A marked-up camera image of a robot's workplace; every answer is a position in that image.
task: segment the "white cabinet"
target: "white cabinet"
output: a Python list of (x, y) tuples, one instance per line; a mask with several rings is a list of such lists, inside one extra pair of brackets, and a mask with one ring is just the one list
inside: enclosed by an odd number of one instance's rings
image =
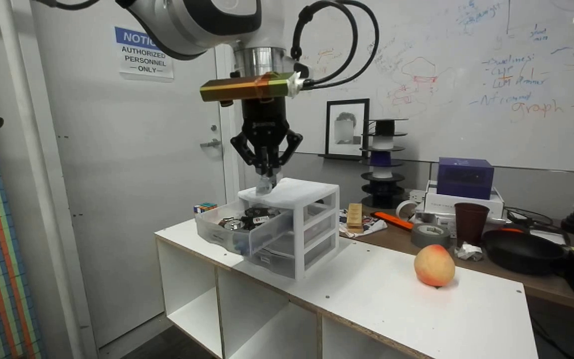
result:
[(167, 317), (214, 357), (535, 357), (515, 281), (458, 268), (432, 289), (410, 256), (344, 240), (294, 281), (206, 244), (194, 222), (157, 232), (157, 248)]

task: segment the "framed picture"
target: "framed picture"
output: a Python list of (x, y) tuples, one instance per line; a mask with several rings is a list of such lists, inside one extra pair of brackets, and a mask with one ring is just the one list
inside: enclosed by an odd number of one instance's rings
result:
[(362, 158), (368, 98), (326, 102), (324, 158)]

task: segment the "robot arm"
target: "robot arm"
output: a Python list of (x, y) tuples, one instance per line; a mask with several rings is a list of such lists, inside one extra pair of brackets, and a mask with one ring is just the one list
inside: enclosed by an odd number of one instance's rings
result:
[[(39, 0), (47, 6), (77, 10), (95, 4), (85, 0), (63, 6), (57, 0)], [(300, 90), (330, 88), (360, 76), (378, 48), (378, 26), (372, 12), (356, 0), (316, 0), (298, 14), (292, 42), (284, 44), (286, 0), (236, 0), (222, 12), (212, 0), (117, 0), (149, 34), (161, 52), (175, 60), (193, 60), (216, 44), (232, 48), (234, 70), (226, 80), (210, 80), (200, 88), (204, 102), (230, 106), (240, 100), (242, 130), (230, 140), (246, 166), (260, 176), (258, 190), (270, 190), (278, 170), (288, 162), (302, 136), (288, 130), (284, 98)], [(368, 14), (374, 26), (374, 46), (368, 62), (350, 78), (328, 84), (352, 60), (356, 48), (356, 22), (346, 6)], [(350, 24), (352, 44), (342, 66), (322, 80), (308, 80), (300, 58), (300, 32), (322, 8), (340, 10)]]

